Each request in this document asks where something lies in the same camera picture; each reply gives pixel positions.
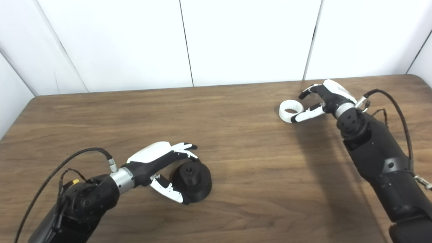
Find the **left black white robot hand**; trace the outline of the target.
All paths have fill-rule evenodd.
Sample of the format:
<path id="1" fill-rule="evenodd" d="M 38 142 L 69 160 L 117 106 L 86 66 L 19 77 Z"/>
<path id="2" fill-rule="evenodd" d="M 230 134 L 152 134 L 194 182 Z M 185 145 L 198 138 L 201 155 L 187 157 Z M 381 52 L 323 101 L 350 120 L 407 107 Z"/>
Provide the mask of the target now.
<path id="1" fill-rule="evenodd" d="M 132 173 L 134 187 L 151 186 L 161 195 L 177 203 L 189 205 L 190 199 L 172 182 L 157 173 L 175 161 L 183 159 L 198 161 L 198 156 L 191 152 L 197 148 L 196 145 L 185 142 L 175 145 L 167 141 L 155 142 L 132 155 L 123 167 Z"/>

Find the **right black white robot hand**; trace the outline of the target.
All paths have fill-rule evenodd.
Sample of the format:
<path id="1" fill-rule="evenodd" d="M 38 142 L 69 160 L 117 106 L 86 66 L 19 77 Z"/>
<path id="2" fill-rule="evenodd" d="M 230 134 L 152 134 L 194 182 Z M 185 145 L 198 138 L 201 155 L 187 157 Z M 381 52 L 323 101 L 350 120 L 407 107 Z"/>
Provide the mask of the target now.
<path id="1" fill-rule="evenodd" d="M 323 101 L 294 115 L 288 120 L 290 123 L 299 123 L 324 114 L 332 114 L 334 117 L 337 117 L 339 110 L 340 113 L 343 113 L 346 109 L 352 108 L 357 103 L 357 100 L 350 92 L 339 83 L 330 79 L 325 80 L 322 84 L 310 85 L 301 92 L 298 98 L 303 100 L 313 93 L 318 94 Z"/>

